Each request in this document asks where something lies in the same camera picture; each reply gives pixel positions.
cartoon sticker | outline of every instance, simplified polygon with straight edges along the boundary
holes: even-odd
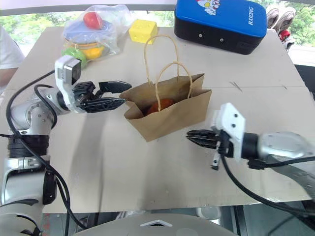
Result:
[[[198,4],[205,8],[205,12],[214,16],[220,6],[220,0],[197,0]]]

sneaker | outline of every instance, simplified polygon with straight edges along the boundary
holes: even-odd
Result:
[[[279,9],[277,6],[269,6],[266,9],[268,28],[271,29],[279,19]]]
[[[277,33],[280,33],[283,30],[286,30],[292,24],[295,17],[295,9],[293,7],[286,7],[284,10],[280,11],[280,18],[278,19],[276,25],[273,29],[276,30]]]

black case bottom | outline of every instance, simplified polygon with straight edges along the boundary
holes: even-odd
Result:
[[[263,39],[184,21],[176,13],[174,32],[182,39],[244,55],[252,53]]]

person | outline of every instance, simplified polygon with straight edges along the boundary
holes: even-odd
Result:
[[[23,60],[21,49],[0,25],[0,94]]]

green toy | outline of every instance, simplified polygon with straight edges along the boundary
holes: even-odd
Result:
[[[74,58],[77,58],[81,61],[81,67],[84,68],[87,65],[87,58],[85,57],[84,53],[82,53],[80,50],[77,50],[75,48],[67,48],[62,52],[62,55],[69,55]]]

